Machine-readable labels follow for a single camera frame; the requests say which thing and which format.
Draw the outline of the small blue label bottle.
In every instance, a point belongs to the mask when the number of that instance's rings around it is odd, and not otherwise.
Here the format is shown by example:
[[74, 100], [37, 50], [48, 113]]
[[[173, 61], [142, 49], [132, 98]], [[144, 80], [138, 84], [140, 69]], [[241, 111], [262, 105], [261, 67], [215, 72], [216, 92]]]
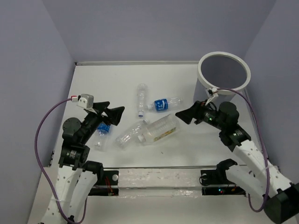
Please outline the small blue label bottle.
[[101, 123], [96, 131], [94, 136], [94, 148], [95, 150], [104, 152], [106, 149], [106, 141], [109, 137], [110, 125], [106, 125], [105, 123]]

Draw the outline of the blue label bottle white cap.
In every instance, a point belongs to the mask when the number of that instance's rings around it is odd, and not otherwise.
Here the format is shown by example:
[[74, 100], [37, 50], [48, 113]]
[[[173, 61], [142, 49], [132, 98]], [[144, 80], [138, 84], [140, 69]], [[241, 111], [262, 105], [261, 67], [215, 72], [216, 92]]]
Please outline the blue label bottle white cap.
[[179, 109], [183, 104], [183, 99], [180, 97], [175, 98], [162, 98], [157, 99], [153, 103], [147, 105], [148, 111], [165, 112], [170, 110]]

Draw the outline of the clear slim bottle blue cap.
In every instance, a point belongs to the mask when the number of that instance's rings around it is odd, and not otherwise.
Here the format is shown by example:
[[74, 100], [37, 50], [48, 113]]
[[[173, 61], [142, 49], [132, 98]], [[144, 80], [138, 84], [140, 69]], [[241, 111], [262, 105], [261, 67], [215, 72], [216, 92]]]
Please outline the clear slim bottle blue cap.
[[146, 84], [139, 84], [137, 86], [137, 115], [143, 118], [147, 108], [147, 92], [148, 86]]

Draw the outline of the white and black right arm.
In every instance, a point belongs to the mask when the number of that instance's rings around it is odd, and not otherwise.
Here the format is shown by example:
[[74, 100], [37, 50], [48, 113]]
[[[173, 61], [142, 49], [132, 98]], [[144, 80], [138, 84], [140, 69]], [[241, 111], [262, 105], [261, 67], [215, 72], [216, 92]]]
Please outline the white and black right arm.
[[231, 102], [222, 102], [218, 110], [205, 101], [196, 101], [190, 108], [175, 114], [186, 124], [205, 122], [220, 130], [219, 138], [241, 159], [249, 171], [227, 159], [217, 165], [218, 182], [233, 182], [248, 194], [248, 198], [262, 200], [262, 210], [276, 224], [281, 224], [299, 213], [299, 185], [293, 183], [272, 165], [249, 134], [238, 124], [239, 112]]

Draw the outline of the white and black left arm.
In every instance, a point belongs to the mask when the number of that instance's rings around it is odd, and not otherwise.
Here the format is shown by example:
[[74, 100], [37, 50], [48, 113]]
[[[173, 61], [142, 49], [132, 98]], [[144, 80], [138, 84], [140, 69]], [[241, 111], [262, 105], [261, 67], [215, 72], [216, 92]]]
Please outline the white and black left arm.
[[90, 148], [88, 140], [101, 123], [117, 126], [125, 108], [109, 109], [109, 102], [93, 103], [83, 106], [87, 116], [83, 121], [78, 118], [67, 119], [62, 126], [63, 143], [58, 160], [56, 183], [45, 175], [52, 197], [42, 224], [80, 224], [80, 212], [86, 212], [87, 197], [92, 187], [103, 180], [102, 163], [87, 159]]

